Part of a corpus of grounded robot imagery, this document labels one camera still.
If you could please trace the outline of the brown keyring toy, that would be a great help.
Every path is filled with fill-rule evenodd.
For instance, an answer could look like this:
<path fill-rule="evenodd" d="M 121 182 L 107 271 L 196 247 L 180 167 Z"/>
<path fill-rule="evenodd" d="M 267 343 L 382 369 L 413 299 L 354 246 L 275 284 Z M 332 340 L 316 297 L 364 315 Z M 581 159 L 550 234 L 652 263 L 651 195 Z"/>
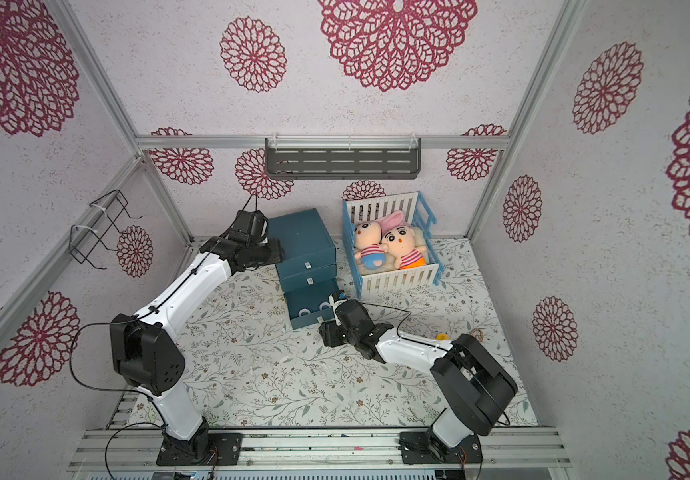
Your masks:
<path fill-rule="evenodd" d="M 474 329 L 470 332 L 470 335 L 477 339 L 479 342 L 484 341 L 484 333 L 481 329 Z"/>

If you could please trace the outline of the teal three-drawer cabinet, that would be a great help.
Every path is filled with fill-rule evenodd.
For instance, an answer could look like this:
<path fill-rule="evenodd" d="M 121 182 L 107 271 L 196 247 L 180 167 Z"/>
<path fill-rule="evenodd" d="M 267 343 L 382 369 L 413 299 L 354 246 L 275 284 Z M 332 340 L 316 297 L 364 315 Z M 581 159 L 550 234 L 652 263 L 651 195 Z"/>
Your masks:
<path fill-rule="evenodd" d="M 270 219 L 269 235 L 280 240 L 284 252 L 276 265 L 283 294 L 324 280 L 337 281 L 335 245 L 317 210 Z"/>

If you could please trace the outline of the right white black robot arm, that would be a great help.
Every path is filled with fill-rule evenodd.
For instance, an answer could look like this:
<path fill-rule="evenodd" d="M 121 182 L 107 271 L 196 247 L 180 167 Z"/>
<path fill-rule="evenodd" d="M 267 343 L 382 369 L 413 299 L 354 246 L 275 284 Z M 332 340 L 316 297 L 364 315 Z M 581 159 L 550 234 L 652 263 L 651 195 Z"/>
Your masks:
<path fill-rule="evenodd" d="M 482 436 L 498 421 L 509 424 L 506 408 L 518 392 L 515 380 L 469 334 L 439 340 L 405 334 L 373 321 L 356 299 L 330 298 L 334 319 L 319 326 L 324 345 L 349 344 L 367 360 L 405 366 L 433 377 L 447 407 L 425 431 L 404 431 L 398 445 L 407 465 L 481 464 Z"/>

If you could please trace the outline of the blue white toy crib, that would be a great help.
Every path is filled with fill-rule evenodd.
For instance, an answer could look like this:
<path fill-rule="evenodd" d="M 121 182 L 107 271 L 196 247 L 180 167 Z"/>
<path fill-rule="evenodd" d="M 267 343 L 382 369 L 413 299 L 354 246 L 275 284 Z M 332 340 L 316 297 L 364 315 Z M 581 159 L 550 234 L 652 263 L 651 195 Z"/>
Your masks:
<path fill-rule="evenodd" d="M 343 241 L 357 295 L 438 283 L 443 266 L 431 245 L 435 223 L 419 192 L 345 200 Z"/>

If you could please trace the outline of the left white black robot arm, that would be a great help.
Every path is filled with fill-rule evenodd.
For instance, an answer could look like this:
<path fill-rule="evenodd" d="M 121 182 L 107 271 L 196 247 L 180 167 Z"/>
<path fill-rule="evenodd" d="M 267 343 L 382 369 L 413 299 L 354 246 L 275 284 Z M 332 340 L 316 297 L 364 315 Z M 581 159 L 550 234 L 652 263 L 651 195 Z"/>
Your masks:
<path fill-rule="evenodd" d="M 209 426 L 182 380 L 186 360 L 176 344 L 187 320 L 219 285 L 240 272 L 283 260 L 259 210 L 237 212 L 228 229 L 209 238 L 193 262 L 160 295 L 132 315 L 110 323 L 112 366 L 144 395 L 163 421 L 162 454 L 176 465 L 207 459 Z"/>

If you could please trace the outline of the grey wall shelf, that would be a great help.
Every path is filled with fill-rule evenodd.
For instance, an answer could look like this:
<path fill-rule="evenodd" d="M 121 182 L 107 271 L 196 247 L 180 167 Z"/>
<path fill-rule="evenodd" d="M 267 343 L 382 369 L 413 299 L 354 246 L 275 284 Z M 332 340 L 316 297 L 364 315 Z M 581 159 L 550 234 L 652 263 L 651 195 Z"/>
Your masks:
<path fill-rule="evenodd" d="M 413 180 L 421 170 L 421 140 L 265 140 L 265 170 L 273 180 Z"/>

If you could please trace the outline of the plush doll orange striped shirt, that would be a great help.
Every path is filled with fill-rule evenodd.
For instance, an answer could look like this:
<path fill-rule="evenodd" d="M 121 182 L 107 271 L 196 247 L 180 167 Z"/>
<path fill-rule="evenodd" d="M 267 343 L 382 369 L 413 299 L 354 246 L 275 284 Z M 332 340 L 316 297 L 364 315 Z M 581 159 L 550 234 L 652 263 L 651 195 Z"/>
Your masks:
<path fill-rule="evenodd" d="M 425 245 L 416 243 L 413 227 L 405 220 L 403 211 L 395 211 L 380 221 L 381 244 L 387 254 L 393 257 L 395 270 L 420 268 L 427 264 Z"/>

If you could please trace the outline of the plush doll blue striped shirt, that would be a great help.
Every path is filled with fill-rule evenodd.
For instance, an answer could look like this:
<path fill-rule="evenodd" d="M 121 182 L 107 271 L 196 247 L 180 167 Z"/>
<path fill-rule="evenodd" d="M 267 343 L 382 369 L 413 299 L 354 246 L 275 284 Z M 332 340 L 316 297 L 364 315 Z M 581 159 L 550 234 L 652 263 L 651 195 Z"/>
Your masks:
<path fill-rule="evenodd" d="M 381 244 L 382 228 L 376 222 L 363 222 L 354 230 L 354 258 L 365 269 L 376 270 L 386 262 L 386 251 Z"/>

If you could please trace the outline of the teal bottom drawer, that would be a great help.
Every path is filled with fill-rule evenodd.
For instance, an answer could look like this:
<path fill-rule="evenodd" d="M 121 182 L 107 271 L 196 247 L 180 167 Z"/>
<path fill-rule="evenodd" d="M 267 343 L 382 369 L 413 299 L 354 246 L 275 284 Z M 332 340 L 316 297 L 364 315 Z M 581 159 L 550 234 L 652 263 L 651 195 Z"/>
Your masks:
<path fill-rule="evenodd" d="M 319 310 L 322 302 L 328 302 L 328 297 L 337 294 L 340 288 L 335 279 L 324 280 L 318 284 L 309 285 L 291 292 L 285 293 L 284 298 L 289 313 L 290 325 L 293 330 L 310 325 L 317 325 L 332 321 L 334 314 L 331 309 Z M 311 310 L 310 315 L 298 316 L 302 308 Z"/>

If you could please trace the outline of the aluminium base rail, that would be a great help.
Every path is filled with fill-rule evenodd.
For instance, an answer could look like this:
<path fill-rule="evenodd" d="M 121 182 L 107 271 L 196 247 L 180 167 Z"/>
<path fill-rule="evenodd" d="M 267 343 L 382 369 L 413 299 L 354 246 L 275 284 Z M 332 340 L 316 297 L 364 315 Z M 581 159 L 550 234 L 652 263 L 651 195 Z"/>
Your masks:
<path fill-rule="evenodd" d="M 237 464 L 219 472 L 239 470 L 408 469 L 399 445 L 402 433 L 423 434 L 422 427 L 331 429 L 216 429 L 218 435 L 240 435 L 228 447 Z M 154 472 L 162 453 L 157 429 L 88 430 L 68 462 L 69 474 Z M 558 431 L 551 427 L 496 428 L 477 441 L 465 440 L 445 468 L 464 466 L 474 473 L 492 469 L 570 469 L 571 460 Z"/>

